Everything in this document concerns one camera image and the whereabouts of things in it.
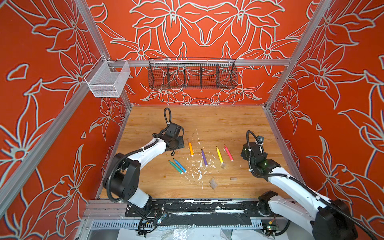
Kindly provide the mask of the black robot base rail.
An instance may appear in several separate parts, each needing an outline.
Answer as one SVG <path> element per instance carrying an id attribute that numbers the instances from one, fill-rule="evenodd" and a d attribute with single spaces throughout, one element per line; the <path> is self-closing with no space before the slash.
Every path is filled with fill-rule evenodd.
<path id="1" fill-rule="evenodd" d="M 281 219 L 276 214 L 263 216 L 257 199 L 153 199 L 151 206 L 164 209 L 161 227 L 222 227 L 261 229 L 270 221 Z"/>

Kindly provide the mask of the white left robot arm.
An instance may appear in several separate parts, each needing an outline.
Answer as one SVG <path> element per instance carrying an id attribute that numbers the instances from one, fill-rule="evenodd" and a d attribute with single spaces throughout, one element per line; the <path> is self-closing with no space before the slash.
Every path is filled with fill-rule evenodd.
<path id="1" fill-rule="evenodd" d="M 157 156 L 175 153 L 185 147 L 184 128 L 174 123 L 167 123 L 165 129 L 153 134 L 149 143 L 128 154 L 116 154 L 105 173 L 103 188 L 108 199 L 145 208 L 150 196 L 139 188 L 141 169 Z"/>

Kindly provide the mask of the blue highlighter pen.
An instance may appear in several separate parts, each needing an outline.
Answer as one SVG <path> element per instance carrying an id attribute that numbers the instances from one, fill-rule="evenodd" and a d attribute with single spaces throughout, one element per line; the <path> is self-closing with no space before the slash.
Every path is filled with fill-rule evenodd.
<path id="1" fill-rule="evenodd" d="M 173 159 L 176 165 L 182 170 L 183 173 L 186 173 L 187 170 L 182 166 L 180 162 L 178 162 L 176 159 Z"/>

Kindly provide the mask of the orange highlighter pen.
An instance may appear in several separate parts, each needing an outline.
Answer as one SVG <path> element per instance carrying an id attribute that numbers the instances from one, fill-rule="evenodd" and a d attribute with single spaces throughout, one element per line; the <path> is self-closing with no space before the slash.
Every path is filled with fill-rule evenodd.
<path id="1" fill-rule="evenodd" d="M 194 156 L 194 149 L 193 149 L 192 143 L 189 139 L 188 139 L 188 145 L 189 145 L 190 155 L 191 155 L 191 157 L 193 157 Z"/>

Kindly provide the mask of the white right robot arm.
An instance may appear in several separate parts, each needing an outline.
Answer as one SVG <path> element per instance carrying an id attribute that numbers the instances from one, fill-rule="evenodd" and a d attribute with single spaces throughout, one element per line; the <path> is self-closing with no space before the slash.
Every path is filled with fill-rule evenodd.
<path id="1" fill-rule="evenodd" d="M 257 210 L 263 216 L 280 215 L 301 226 L 316 240 L 355 240 L 356 224 L 348 206 L 313 191 L 290 175 L 280 164 L 267 158 L 256 142 L 243 145 L 241 157 L 248 161 L 249 171 L 259 179 L 277 186 L 294 199 L 290 202 L 276 192 L 259 196 Z"/>

